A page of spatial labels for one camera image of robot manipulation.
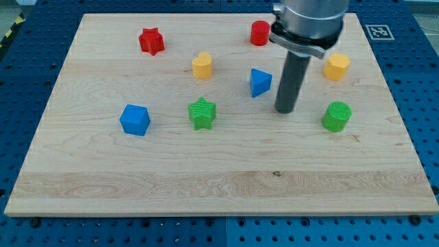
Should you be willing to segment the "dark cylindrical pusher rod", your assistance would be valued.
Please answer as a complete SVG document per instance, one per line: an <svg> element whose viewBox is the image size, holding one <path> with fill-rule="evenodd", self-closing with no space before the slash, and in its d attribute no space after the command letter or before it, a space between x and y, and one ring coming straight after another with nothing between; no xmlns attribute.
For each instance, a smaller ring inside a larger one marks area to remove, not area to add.
<svg viewBox="0 0 439 247"><path fill-rule="evenodd" d="M309 61L310 56L299 56L291 51L287 53L274 105L279 113L287 114L294 110Z"/></svg>

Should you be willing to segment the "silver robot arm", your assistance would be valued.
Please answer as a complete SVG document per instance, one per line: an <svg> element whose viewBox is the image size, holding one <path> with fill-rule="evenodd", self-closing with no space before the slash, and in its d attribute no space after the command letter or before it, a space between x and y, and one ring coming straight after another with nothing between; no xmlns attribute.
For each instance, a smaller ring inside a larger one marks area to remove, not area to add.
<svg viewBox="0 0 439 247"><path fill-rule="evenodd" d="M273 5L269 41L287 50L275 109L294 110L311 57L322 59L344 26L348 0L282 0Z"/></svg>

